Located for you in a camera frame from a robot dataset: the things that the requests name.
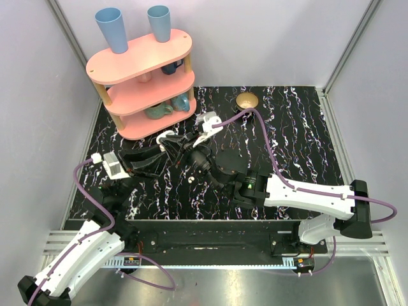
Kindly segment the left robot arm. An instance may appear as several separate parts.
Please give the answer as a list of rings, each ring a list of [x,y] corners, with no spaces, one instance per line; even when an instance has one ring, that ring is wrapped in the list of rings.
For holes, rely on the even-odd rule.
[[[18,290],[27,305],[71,305],[79,289],[108,260],[122,257],[114,268],[130,272],[135,268],[142,251],[153,252],[154,232],[142,231],[126,219],[125,201],[136,187],[137,179],[156,178],[162,174],[168,156],[161,145],[138,150],[94,153],[78,164],[102,164],[110,183],[91,189],[76,182],[78,190],[88,201],[90,217],[71,242],[41,272],[25,276]]]

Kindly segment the white earbud charging case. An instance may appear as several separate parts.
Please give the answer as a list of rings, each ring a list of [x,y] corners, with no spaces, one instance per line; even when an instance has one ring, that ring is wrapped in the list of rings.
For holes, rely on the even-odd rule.
[[[161,134],[159,134],[156,137],[156,143],[159,145],[159,148],[160,148],[161,152],[166,151],[166,149],[165,149],[164,145],[162,144],[162,142],[164,140],[168,140],[170,137],[173,137],[173,136],[175,136],[175,132],[172,131],[172,130],[167,130],[167,131],[162,132]]]

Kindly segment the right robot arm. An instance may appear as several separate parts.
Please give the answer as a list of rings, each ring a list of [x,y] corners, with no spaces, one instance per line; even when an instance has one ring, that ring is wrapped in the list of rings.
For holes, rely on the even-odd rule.
[[[297,224],[289,237],[295,252],[330,236],[372,238],[367,184],[354,180],[349,186],[324,186],[288,180],[278,174],[262,174],[248,168],[240,156],[222,151],[213,154],[204,144],[207,136],[160,134],[156,142],[173,164],[188,162],[198,175],[226,191],[239,207],[286,206],[319,212]]]

